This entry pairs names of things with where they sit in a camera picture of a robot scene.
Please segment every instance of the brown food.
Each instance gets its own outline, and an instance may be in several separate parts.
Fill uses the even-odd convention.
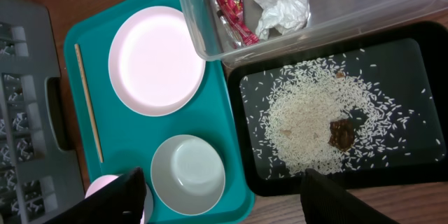
[[[336,73],[336,78],[343,78],[345,75],[342,72],[337,72]]]
[[[287,136],[287,137],[289,137],[290,135],[291,135],[291,131],[290,130],[283,130],[283,129],[280,129],[280,133],[282,133],[282,134],[284,134],[285,136]]]
[[[353,125],[347,119],[330,122],[331,137],[329,144],[340,151],[348,151],[355,143]]]

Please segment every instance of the black tray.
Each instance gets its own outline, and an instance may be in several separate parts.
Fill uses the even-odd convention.
[[[364,53],[360,52],[360,48],[364,48],[367,50],[367,53],[374,55],[375,64],[378,63],[379,66],[382,66],[382,68],[379,68],[381,72],[374,74],[375,76],[365,76],[364,73],[363,78],[366,81],[372,81],[369,78],[375,77],[375,81],[378,79],[381,83],[391,83],[387,90],[388,94],[393,93],[394,98],[400,99],[402,102],[406,100],[406,103],[411,104],[410,107],[415,109],[416,113],[422,113],[423,116],[420,122],[422,120],[428,121],[424,128],[421,127],[421,123],[414,122],[407,126],[408,134],[412,135],[409,137],[417,138],[423,144],[412,146],[413,143],[412,141],[410,143],[410,138],[408,138],[406,144],[413,147],[412,159],[408,159],[411,161],[402,162],[395,157],[393,165],[389,167],[375,165],[374,169],[370,169],[370,167],[365,167],[366,165],[364,164],[363,169],[357,171],[347,169],[341,173],[328,175],[328,177],[347,189],[447,181],[448,173],[446,170],[448,161],[445,158],[446,143],[442,136],[445,135],[445,129],[441,128],[441,125],[447,124],[448,112],[448,107],[444,103],[448,93],[445,94],[443,85],[446,71],[443,59],[444,55],[448,53],[448,48],[445,45],[448,45],[448,32],[444,27],[432,22],[421,22],[263,62],[248,64],[235,69],[230,74],[227,85],[237,128],[244,172],[249,188],[254,193],[263,196],[299,193],[301,177],[298,174],[294,177],[285,176],[284,178],[279,178],[273,176],[270,179],[266,179],[266,171],[269,171],[270,164],[268,162],[263,163],[262,160],[259,160],[253,154],[253,147],[259,140],[264,139],[264,135],[261,131],[258,133],[253,132],[252,127],[256,125],[257,120],[251,120],[248,124],[246,117],[252,114],[252,112],[248,112],[250,107],[257,107],[258,110],[261,110],[267,109],[269,104],[252,103],[248,106],[252,101],[249,100],[246,103],[244,101],[248,97],[254,97],[263,92],[265,94],[266,92],[269,93],[270,86],[260,85],[257,88],[257,92],[248,92],[245,94],[248,97],[243,98],[243,90],[240,86],[244,85],[244,77],[247,75],[256,76],[257,73],[259,73],[259,76],[270,76],[270,74],[273,74],[276,77],[275,74],[279,74],[277,73],[278,69],[285,65],[295,64],[304,60],[314,60],[318,57],[328,57],[329,55],[335,55],[334,58],[336,59],[337,57],[342,57],[342,53],[346,54],[347,66],[350,63],[370,64],[368,61],[357,63],[358,61],[355,60],[356,57],[360,57],[358,54]],[[396,56],[384,56],[382,55],[382,50],[384,50],[385,54]],[[413,54],[414,59],[417,60],[405,60],[406,55],[410,54]],[[409,73],[409,69],[418,69],[419,67],[422,68],[420,76],[418,71],[415,74]],[[410,79],[403,79],[403,76],[410,76]],[[404,90],[408,93],[402,92],[400,88],[394,90],[394,83],[404,83],[406,85]],[[426,88],[428,97],[431,95],[434,97],[428,103],[421,103],[419,98],[411,95],[419,93],[422,87]],[[254,86],[247,87],[250,90],[254,90],[253,88]],[[397,138],[400,137],[399,132],[394,132],[394,134],[396,134]],[[440,146],[435,144],[435,138],[442,142]],[[266,151],[272,151],[272,149],[264,146],[263,152],[266,153]],[[275,163],[273,169],[275,174],[287,171],[284,163],[281,164],[280,162]]]

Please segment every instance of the gray dish rack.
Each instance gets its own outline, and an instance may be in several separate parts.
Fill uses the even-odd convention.
[[[45,7],[0,0],[0,77],[0,214],[4,223],[44,223],[84,198]]]

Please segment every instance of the white plate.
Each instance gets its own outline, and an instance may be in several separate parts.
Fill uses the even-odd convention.
[[[87,192],[85,193],[85,199],[87,199],[87,197],[91,196],[92,194],[96,193],[99,189],[103,188],[104,186],[107,186],[110,182],[116,180],[117,178],[118,175],[103,175],[95,179],[87,189]],[[149,190],[148,185],[145,184],[145,186],[146,186],[146,197],[140,224],[145,224],[149,221],[151,215],[153,214],[154,209],[153,194]]]
[[[224,165],[206,141],[190,135],[173,136],[153,156],[151,181],[167,207],[194,216],[212,209],[223,195]]]
[[[140,10],[113,38],[108,71],[113,89],[133,111],[164,116],[187,104],[204,76],[182,12],[165,6]]]

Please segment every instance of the plastic bin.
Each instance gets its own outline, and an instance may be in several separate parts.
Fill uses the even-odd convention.
[[[255,31],[263,10],[253,0],[243,2],[245,23]],[[309,0],[309,5],[311,17],[304,29],[284,36],[275,36],[271,32],[267,41],[234,50],[226,42],[225,30],[211,12],[209,0],[181,0],[198,55],[208,61],[222,60],[229,67],[313,48],[419,18],[446,9],[448,0]]]
[[[40,224],[84,198],[45,7],[0,0],[0,223]]]

